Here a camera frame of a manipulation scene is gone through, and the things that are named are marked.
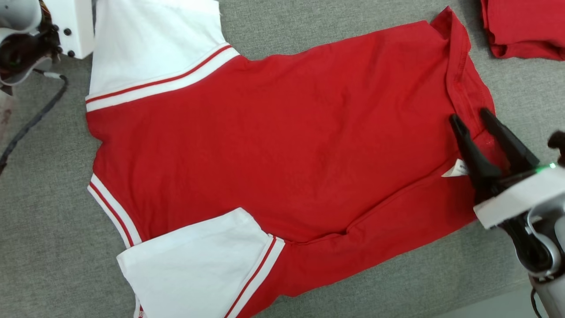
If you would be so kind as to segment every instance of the white trim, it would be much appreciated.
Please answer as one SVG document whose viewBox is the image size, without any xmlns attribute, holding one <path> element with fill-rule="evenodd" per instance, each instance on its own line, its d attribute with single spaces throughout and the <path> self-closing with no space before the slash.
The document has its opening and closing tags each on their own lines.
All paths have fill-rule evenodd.
<svg viewBox="0 0 565 318">
<path fill-rule="evenodd" d="M 136 309 L 133 310 L 133 318 L 146 318 L 145 313 L 140 310 L 140 299 L 136 295 Z"/>
<path fill-rule="evenodd" d="M 169 78 L 174 78 L 175 76 L 179 76 L 182 75 L 190 70 L 192 70 L 193 68 L 197 67 L 198 65 L 200 65 L 202 62 L 204 62 L 207 58 L 209 58 L 210 56 L 212 56 L 214 53 L 216 53 L 217 51 L 219 51 L 220 49 L 226 47 L 226 46 L 230 46 L 229 43 L 224 42 L 221 44 L 218 44 L 216 46 L 214 46 L 214 48 L 210 49 L 208 52 L 206 52 L 206 54 L 204 54 L 202 57 L 200 57 L 198 60 L 196 60 L 195 62 L 192 62 L 189 66 L 183 68 L 180 71 L 176 71 L 174 73 L 169 73 L 169 74 L 165 74 L 163 76 L 159 76 L 159 77 L 155 77 L 155 78 L 151 78 L 148 80 L 144 80 L 144 81 L 137 81 L 134 84 L 128 84 L 128 85 L 122 85 L 119 87 L 116 87 L 115 89 L 112 89 L 111 91 L 104 91 L 102 93 L 96 93 L 96 94 L 89 94 L 86 97 L 86 100 L 90 100 L 92 98 L 97 98 L 100 96 L 104 96 L 104 95 L 108 95 L 108 94 L 112 94 L 112 93 L 116 93 L 116 92 L 120 92 L 123 91 L 125 89 L 129 89 L 129 88 L 133 88 L 136 86 L 141 86 L 141 85 L 146 85 L 146 84 L 151 84 L 154 83 L 156 81 L 161 81 L 161 80 L 166 80 Z"/>
<path fill-rule="evenodd" d="M 146 81 L 145 83 L 136 83 L 136 85 L 130 85 L 129 88 L 133 88 L 133 87 L 140 86 L 140 85 L 147 85 L 147 84 L 150 84 L 152 82 L 166 80 L 168 78 L 174 78 L 175 76 L 180 76 L 184 73 L 187 73 L 190 70 L 192 70 L 193 68 L 197 67 L 199 64 L 201 64 L 203 61 L 205 61 L 211 55 L 215 54 L 218 50 L 220 50 L 220 49 L 222 49 L 222 48 L 224 48 L 228 45 L 229 44 L 227 44 L 227 43 L 223 43 L 223 44 L 219 45 L 210 54 L 206 54 L 206 56 L 204 56 L 197 63 L 191 65 L 190 67 L 188 67 L 188 68 L 186 68 L 186 69 L 184 69 L 180 72 L 177 72 L 175 74 L 168 74 L 167 76 L 164 76 L 162 78 L 153 78 L 150 81 Z M 148 97 L 148 96 L 152 96 L 152 95 L 156 95 L 156 94 L 160 94 L 160 93 L 175 91 L 177 89 L 187 87 L 187 86 L 192 85 L 192 84 L 204 79 L 205 77 L 209 76 L 214 71 L 219 69 L 223 64 L 226 64 L 228 61 L 230 61 L 232 58 L 234 58 L 236 56 L 239 56 L 239 53 L 234 48 L 225 49 L 224 51 L 220 52 L 218 55 L 214 56 L 206 64 L 202 65 L 201 67 L 196 69 L 194 72 L 192 72 L 191 74 L 189 74 L 187 76 L 184 76 L 183 78 L 179 78 L 179 79 L 176 79 L 176 80 L 173 80 L 173 81 L 168 81 L 168 82 L 161 83 L 161 84 L 143 87 L 143 88 L 140 88 L 140 89 L 135 89 L 133 91 L 125 92 L 125 93 L 122 93 L 122 94 L 119 94 L 119 95 L 116 95 L 116 96 L 110 96 L 108 98 L 103 98 L 103 99 L 100 99 L 100 100 L 88 102 L 88 104 L 86 105 L 86 111 L 93 111 L 93 110 L 98 110 L 98 109 L 102 109 L 102 108 L 106 108 L 106 107 L 110 107 L 110 106 L 114 106 L 114 105 L 120 105 L 120 104 L 123 104 L 123 103 L 126 103 L 126 102 L 138 100 L 140 98 L 144 98 L 144 97 Z M 129 89 L 129 88 L 117 89 L 114 92 L 123 91 L 124 89 Z M 89 99 L 96 98 L 96 97 L 99 97 L 99 96 L 104 96 L 104 95 L 107 95 L 107 94 L 111 94 L 111 93 L 92 95 L 92 96 L 88 96 L 86 99 L 89 100 Z"/>
<path fill-rule="evenodd" d="M 104 212 L 106 212 L 106 215 L 110 218 L 110 220 L 112 221 L 112 223 L 114 224 L 114 226 L 116 227 L 116 229 L 118 230 L 118 232 L 120 233 L 121 239 L 124 240 L 124 245 L 126 248 L 130 248 L 131 246 L 129 245 L 129 240 L 127 235 L 125 234 L 124 229 L 121 227 L 120 222 L 118 221 L 118 219 L 114 216 L 114 214 L 112 213 L 112 211 L 110 211 L 110 209 L 108 209 L 108 207 L 106 206 L 106 204 L 104 203 L 104 201 L 100 198 L 100 196 L 98 196 L 98 193 L 96 193 L 96 191 L 94 189 L 92 189 L 92 187 L 90 185 L 88 185 L 86 187 L 86 189 L 88 190 L 88 192 L 90 192 L 90 194 L 92 195 L 92 197 L 94 197 L 94 199 L 96 200 L 96 202 L 98 202 L 98 204 L 100 205 L 100 207 L 104 210 Z"/>
<path fill-rule="evenodd" d="M 133 245 L 138 245 L 141 243 L 141 238 L 139 233 L 137 232 L 136 226 L 133 224 L 132 219 L 129 217 L 128 213 L 124 210 L 124 208 L 114 199 L 114 197 L 110 194 L 108 189 L 102 184 L 100 179 L 96 177 L 95 174 L 92 175 L 92 179 L 90 180 L 92 184 L 98 189 L 100 194 L 106 199 L 108 204 L 114 209 L 114 212 L 118 215 L 118 217 L 123 222 L 126 231 L 129 234 L 129 237 L 132 239 Z"/>
<path fill-rule="evenodd" d="M 243 292 L 243 294 L 241 295 L 241 297 L 237 301 L 236 305 L 233 306 L 233 309 L 229 313 L 227 318 L 235 318 L 235 317 L 237 317 L 237 315 L 239 315 L 239 313 L 241 312 L 241 310 L 243 309 L 245 304 L 249 301 L 249 299 L 251 299 L 251 296 L 253 296 L 255 291 L 257 291 L 257 288 L 259 288 L 259 286 L 263 283 L 265 278 L 267 278 L 267 276 L 271 272 L 271 269 L 275 265 L 276 260 L 279 258 L 279 255 L 283 251 L 284 244 L 285 244 L 284 240 L 275 237 L 275 244 L 273 245 L 271 252 L 267 256 L 265 263 L 263 263 L 263 266 L 259 269 L 259 272 L 257 273 L 257 275 L 249 283 L 249 285 L 247 286 L 247 288 L 245 289 L 245 291 Z M 270 246 L 271 246 L 271 241 L 269 241 L 269 244 L 267 244 L 267 246 L 265 247 L 266 250 L 262 253 L 261 257 L 259 258 L 257 266 L 255 266 L 255 268 L 249 273 L 249 278 L 251 278 L 251 276 L 253 276 L 253 274 L 257 270 L 257 267 L 263 261 L 264 255 L 268 251 Z"/>
</svg>

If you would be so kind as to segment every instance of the red stripe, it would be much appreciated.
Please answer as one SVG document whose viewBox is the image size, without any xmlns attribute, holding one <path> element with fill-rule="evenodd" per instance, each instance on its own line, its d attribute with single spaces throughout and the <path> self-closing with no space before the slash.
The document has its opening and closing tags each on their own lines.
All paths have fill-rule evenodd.
<svg viewBox="0 0 565 318">
<path fill-rule="evenodd" d="M 131 92 L 131 91 L 135 91 L 136 89 L 146 88 L 146 87 L 149 87 L 149 86 L 159 85 L 159 84 L 168 83 L 170 81 L 174 81 L 174 80 L 177 80 L 177 79 L 181 79 L 185 76 L 188 76 L 188 75 L 194 73 L 197 69 L 201 68 L 204 64 L 208 63 L 211 59 L 216 57 L 216 55 L 220 54 L 221 52 L 223 52 L 223 51 L 225 51 L 225 50 L 227 50 L 231 47 L 232 47 L 231 45 L 224 46 L 223 48 L 217 50 L 214 54 L 210 55 L 207 59 L 202 61 L 202 63 L 196 65 L 190 71 L 188 71 L 184 74 L 181 74 L 179 76 L 175 76 L 174 78 L 164 79 L 164 80 L 160 80 L 160 81 L 154 81 L 152 83 L 147 83 L 147 84 L 143 84 L 143 85 L 134 86 L 134 87 L 131 87 L 131 88 L 122 89 L 121 91 L 118 91 L 118 92 L 114 92 L 114 93 L 110 93 L 110 94 L 106 94 L 106 95 L 102 95 L 102 96 L 98 96 L 98 97 L 93 97 L 93 98 L 87 100 L 86 103 L 88 104 L 88 103 L 93 102 L 93 101 L 101 100 L 101 99 L 104 99 L 104 98 L 120 95 L 120 94 Z"/>
<path fill-rule="evenodd" d="M 102 194 L 100 193 L 100 191 L 96 188 L 96 186 L 91 182 L 90 183 L 90 187 L 94 190 L 94 192 L 96 192 L 96 194 L 98 194 L 98 196 L 100 197 L 100 199 L 102 199 L 102 201 L 104 202 L 104 204 L 106 205 L 106 207 L 110 210 L 110 212 L 112 212 L 112 214 L 114 215 L 114 217 L 118 220 L 121 228 L 124 230 L 125 232 L 125 236 L 128 238 L 128 242 L 129 242 L 129 246 L 133 246 L 133 241 L 132 241 L 132 237 L 129 236 L 129 232 L 128 229 L 125 227 L 124 222 L 121 220 L 121 218 L 118 216 L 118 214 L 116 213 L 116 211 L 114 211 L 114 209 L 112 208 L 112 206 L 108 203 L 108 201 L 106 201 L 106 199 L 102 196 Z"/>
<path fill-rule="evenodd" d="M 273 238 L 273 241 L 271 242 L 271 245 L 269 246 L 269 249 L 267 250 L 267 253 L 265 254 L 265 257 L 263 257 L 263 260 L 261 261 L 261 264 L 259 264 L 259 267 L 257 267 L 257 270 L 255 271 L 255 273 L 253 273 L 253 275 L 251 276 L 251 278 L 249 278 L 249 280 L 247 281 L 247 283 L 245 284 L 244 288 L 241 290 L 240 294 L 237 296 L 236 301 L 233 302 L 233 305 L 229 308 L 228 313 L 225 314 L 224 318 L 227 318 L 229 316 L 229 314 L 232 312 L 233 308 L 236 306 L 237 302 L 240 300 L 241 295 L 244 294 L 245 290 L 247 289 L 247 287 L 249 286 L 249 284 L 251 283 L 251 281 L 253 281 L 253 279 L 255 278 L 255 276 L 257 276 L 257 274 L 259 273 L 259 271 L 261 270 L 261 267 L 263 267 L 263 264 L 265 264 L 265 261 L 267 260 L 267 258 L 269 257 L 269 254 L 271 253 L 271 250 L 273 249 L 273 246 L 275 246 L 277 239 Z"/>
</svg>

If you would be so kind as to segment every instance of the red t-shirt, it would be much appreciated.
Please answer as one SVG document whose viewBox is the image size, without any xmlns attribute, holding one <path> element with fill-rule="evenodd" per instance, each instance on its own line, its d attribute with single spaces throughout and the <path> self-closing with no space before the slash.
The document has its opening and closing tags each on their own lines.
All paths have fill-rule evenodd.
<svg viewBox="0 0 565 318">
<path fill-rule="evenodd" d="M 215 1 L 100 0 L 97 19 L 89 190 L 137 245 L 118 259 L 150 318 L 249 317 L 474 220 L 469 180 L 441 177 L 448 117 L 490 155 L 494 106 L 451 9 L 259 61 Z"/>
<path fill-rule="evenodd" d="M 481 0 L 490 49 L 498 58 L 565 60 L 565 2 Z"/>
</svg>

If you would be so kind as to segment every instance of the folded red cloth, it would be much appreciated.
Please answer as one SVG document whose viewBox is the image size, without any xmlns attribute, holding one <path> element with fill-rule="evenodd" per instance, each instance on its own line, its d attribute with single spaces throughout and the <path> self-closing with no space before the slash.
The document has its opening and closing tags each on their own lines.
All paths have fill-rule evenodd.
<svg viewBox="0 0 565 318">
<path fill-rule="evenodd" d="M 484 28 L 497 58 L 565 61 L 565 1 L 481 0 Z"/>
</svg>

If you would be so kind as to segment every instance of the clothing label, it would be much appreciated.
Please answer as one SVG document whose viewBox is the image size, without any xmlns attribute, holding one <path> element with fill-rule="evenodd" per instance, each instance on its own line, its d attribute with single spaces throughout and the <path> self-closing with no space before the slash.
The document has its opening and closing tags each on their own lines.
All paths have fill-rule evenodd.
<svg viewBox="0 0 565 318">
<path fill-rule="evenodd" d="M 449 171 L 447 171 L 441 176 L 444 178 L 448 178 L 448 177 L 459 177 L 461 175 L 468 175 L 468 174 L 469 171 L 467 170 L 467 165 L 465 164 L 465 162 L 461 159 L 457 159 L 455 165 L 451 169 L 449 169 Z"/>
</svg>

